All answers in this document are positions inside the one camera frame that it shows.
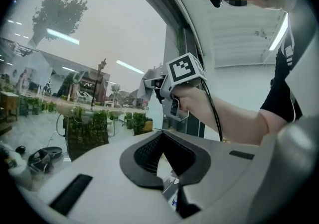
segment ceiling light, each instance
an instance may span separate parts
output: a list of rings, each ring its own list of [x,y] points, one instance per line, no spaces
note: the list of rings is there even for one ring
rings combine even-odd
[[[116,63],[118,63],[119,65],[124,66],[124,67],[126,67],[126,68],[128,68],[128,69],[131,69],[131,70],[133,70],[133,71],[135,71],[135,72],[138,72],[138,73],[140,73],[140,74],[142,74],[142,75],[144,74],[143,71],[141,71],[141,70],[139,70],[139,69],[137,69],[137,68],[135,68],[135,67],[132,67],[132,66],[130,66],[130,65],[128,65],[128,64],[126,64],[126,63],[120,61],[120,60],[118,60]]]
[[[47,32],[48,34],[50,34],[50,35],[57,36],[57,37],[62,38],[62,39],[64,39],[64,40],[66,40],[66,41],[69,41],[69,42],[71,42],[71,43],[75,43],[75,44],[77,44],[77,45],[80,44],[80,41],[79,41],[78,39],[72,38],[72,37],[70,37],[70,36],[68,36],[68,35],[62,34],[62,33],[58,32],[58,31],[52,30],[52,29],[50,29],[50,28],[47,28],[47,29],[46,29],[46,32]]]
[[[288,13],[286,13],[285,18],[284,18],[284,22],[281,25],[281,28],[280,28],[273,44],[269,48],[270,51],[273,51],[278,46],[278,44],[281,41],[281,39],[283,38],[287,28],[288,28]]]
[[[69,70],[69,71],[72,71],[72,72],[76,72],[75,70],[71,69],[71,68],[67,68],[67,67],[62,67],[63,69],[65,70]]]

